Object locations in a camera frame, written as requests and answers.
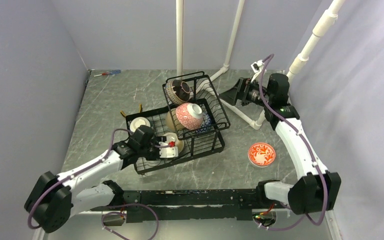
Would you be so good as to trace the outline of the yellow patterned bowl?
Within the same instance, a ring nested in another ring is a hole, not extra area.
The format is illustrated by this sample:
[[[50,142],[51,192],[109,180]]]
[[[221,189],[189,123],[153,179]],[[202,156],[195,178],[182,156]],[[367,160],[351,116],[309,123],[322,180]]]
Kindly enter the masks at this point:
[[[167,132],[163,135],[166,140],[164,141],[165,143],[169,144],[171,142],[174,142],[174,146],[177,147],[178,153],[181,153],[184,149],[184,141],[179,140],[178,136],[174,132]]]

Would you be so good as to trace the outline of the teal white bowl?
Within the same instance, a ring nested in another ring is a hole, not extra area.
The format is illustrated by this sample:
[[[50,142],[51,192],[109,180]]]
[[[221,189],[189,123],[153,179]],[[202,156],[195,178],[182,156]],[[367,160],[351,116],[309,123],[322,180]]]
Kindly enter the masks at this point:
[[[135,132],[140,126],[151,127],[151,122],[145,117],[136,117],[129,124],[129,130]]]

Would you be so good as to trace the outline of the blue white patterned bowl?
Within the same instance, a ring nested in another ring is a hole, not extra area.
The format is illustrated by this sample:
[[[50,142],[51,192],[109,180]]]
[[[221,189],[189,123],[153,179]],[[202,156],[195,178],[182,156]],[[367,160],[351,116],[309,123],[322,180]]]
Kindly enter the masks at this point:
[[[212,128],[212,120],[207,112],[203,114],[203,121],[201,126],[195,130],[196,133],[206,133]]]

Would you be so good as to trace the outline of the pink patterned bowl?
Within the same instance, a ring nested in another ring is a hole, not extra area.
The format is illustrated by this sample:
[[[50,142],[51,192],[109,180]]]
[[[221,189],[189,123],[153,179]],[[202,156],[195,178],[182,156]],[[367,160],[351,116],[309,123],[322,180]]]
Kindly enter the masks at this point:
[[[203,110],[196,103],[186,102],[179,105],[175,114],[180,124],[191,131],[199,129],[204,121]]]

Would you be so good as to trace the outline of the brown geometric patterned bowl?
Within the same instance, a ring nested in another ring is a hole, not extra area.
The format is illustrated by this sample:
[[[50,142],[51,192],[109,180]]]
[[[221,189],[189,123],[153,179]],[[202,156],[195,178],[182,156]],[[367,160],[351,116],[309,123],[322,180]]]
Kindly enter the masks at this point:
[[[191,88],[185,81],[180,79],[167,82],[164,92],[169,103],[177,106],[188,102],[191,97]]]

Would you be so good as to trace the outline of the orange floral bowl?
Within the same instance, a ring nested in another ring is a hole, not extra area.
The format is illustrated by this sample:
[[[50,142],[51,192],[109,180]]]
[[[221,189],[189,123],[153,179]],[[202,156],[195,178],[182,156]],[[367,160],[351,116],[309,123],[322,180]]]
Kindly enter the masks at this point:
[[[275,149],[265,142],[254,143],[247,151],[248,160],[258,168],[268,167],[275,161],[276,156]]]

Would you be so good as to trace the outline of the tan speckled bowl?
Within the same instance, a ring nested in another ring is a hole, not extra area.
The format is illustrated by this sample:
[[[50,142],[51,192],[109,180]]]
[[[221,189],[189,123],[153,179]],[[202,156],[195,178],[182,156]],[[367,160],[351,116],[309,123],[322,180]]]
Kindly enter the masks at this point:
[[[177,118],[175,108],[167,112],[165,117],[165,124],[171,132],[176,132],[184,129],[184,126],[180,123]]]

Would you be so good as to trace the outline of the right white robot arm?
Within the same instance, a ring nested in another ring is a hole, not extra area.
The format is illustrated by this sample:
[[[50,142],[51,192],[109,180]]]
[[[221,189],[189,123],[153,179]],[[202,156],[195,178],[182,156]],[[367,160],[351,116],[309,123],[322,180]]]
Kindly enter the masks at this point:
[[[265,119],[284,143],[293,162],[297,182],[293,185],[279,180],[259,182],[256,203],[262,208],[273,202],[283,203],[297,215],[331,211],[341,177],[327,169],[309,143],[296,108],[288,102],[289,88],[289,78],[282,73],[271,74],[266,87],[241,77],[219,97],[231,106],[237,101],[262,106]]]

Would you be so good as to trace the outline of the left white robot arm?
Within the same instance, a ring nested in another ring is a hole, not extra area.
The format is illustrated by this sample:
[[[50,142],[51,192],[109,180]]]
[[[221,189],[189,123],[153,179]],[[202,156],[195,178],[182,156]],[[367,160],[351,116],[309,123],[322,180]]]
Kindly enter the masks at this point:
[[[93,184],[140,158],[155,161],[176,156],[175,142],[165,142],[167,138],[156,136],[149,126],[129,130],[127,139],[115,142],[118,131],[113,130],[109,148],[96,158],[57,174],[47,171],[38,178],[24,204],[30,229],[52,233],[81,212],[104,206],[111,210],[130,206],[124,190],[114,181]]]

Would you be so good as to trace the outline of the yellow black pliers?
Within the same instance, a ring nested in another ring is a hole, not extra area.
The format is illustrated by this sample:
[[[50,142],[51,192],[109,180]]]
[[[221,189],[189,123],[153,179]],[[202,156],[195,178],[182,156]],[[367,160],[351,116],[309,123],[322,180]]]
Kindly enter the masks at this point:
[[[132,115],[132,114],[137,114],[137,113],[141,113],[143,111],[143,105],[140,103],[138,105],[138,107],[135,109],[135,112],[133,112],[133,110],[121,110],[120,111],[120,114],[122,115],[123,118],[126,118],[127,116],[129,115]]]

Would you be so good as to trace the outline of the red blue screwdriver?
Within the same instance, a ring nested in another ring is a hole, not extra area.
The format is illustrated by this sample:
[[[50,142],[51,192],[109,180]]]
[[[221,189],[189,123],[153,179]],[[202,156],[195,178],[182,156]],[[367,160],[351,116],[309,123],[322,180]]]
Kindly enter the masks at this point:
[[[116,70],[110,70],[110,71],[107,71],[107,72],[103,72],[103,73],[94,75],[94,77],[112,76],[112,75],[117,75],[117,74],[120,74],[120,73],[121,73],[121,70],[120,69],[116,69]]]

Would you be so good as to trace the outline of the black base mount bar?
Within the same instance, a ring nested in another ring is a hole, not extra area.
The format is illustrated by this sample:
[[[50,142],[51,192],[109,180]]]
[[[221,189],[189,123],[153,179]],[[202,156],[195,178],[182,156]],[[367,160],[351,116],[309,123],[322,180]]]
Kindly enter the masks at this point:
[[[250,221],[253,216],[283,207],[277,201],[264,201],[256,189],[126,190],[122,200],[94,212],[122,210],[127,223],[175,220],[236,219]]]

